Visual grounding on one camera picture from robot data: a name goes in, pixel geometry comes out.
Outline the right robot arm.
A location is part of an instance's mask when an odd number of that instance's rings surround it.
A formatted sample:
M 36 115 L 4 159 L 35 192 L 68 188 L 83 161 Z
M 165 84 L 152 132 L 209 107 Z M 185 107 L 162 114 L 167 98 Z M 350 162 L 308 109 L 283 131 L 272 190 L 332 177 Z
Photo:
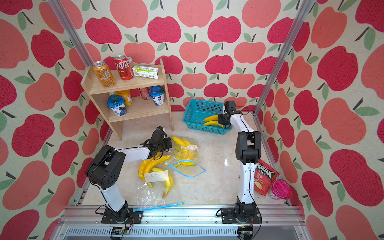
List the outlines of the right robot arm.
M 234 207 L 235 220 L 247 223 L 258 219 L 257 204 L 254 198 L 254 176 L 262 155 L 261 133 L 252 129 L 241 111 L 224 111 L 218 123 L 230 125 L 238 132 L 235 154 L 240 162 L 242 183 Z

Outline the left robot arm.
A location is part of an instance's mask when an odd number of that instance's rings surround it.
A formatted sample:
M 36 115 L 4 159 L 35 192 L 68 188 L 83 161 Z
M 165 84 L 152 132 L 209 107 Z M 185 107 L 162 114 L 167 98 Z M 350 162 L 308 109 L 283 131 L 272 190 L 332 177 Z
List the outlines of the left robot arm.
M 171 147 L 171 138 L 167 136 L 163 127 L 159 126 L 150 139 L 136 147 L 116 149 L 105 145 L 101 148 L 88 166 L 86 176 L 90 184 L 99 189 L 106 201 L 102 223 L 133 224 L 134 221 L 141 221 L 139 217 L 132 214 L 133 209 L 128 207 L 117 184 L 123 164 L 141 160 L 158 160 L 163 152 Z

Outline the single banana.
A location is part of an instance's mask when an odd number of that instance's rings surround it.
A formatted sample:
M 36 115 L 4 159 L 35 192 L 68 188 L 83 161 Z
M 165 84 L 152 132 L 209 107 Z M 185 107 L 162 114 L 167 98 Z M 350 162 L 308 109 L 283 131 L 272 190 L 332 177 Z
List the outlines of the single banana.
M 212 115 L 204 119 L 204 122 L 210 122 L 210 121 L 217 121 L 219 118 L 219 115 Z
M 209 121 L 209 122 L 205 122 L 204 123 L 204 126 L 219 126 L 221 128 L 224 128 L 223 125 L 219 124 L 218 121 Z

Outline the teal plastic basket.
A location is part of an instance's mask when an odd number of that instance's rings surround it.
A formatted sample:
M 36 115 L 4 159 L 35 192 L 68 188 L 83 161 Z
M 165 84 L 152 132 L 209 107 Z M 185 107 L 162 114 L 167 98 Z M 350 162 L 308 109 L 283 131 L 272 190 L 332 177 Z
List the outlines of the teal plastic basket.
M 210 116 L 223 113 L 223 103 L 216 103 L 203 100 L 190 100 L 184 113 L 183 122 L 189 129 L 207 133 L 225 135 L 232 130 L 232 126 L 205 126 L 204 119 Z

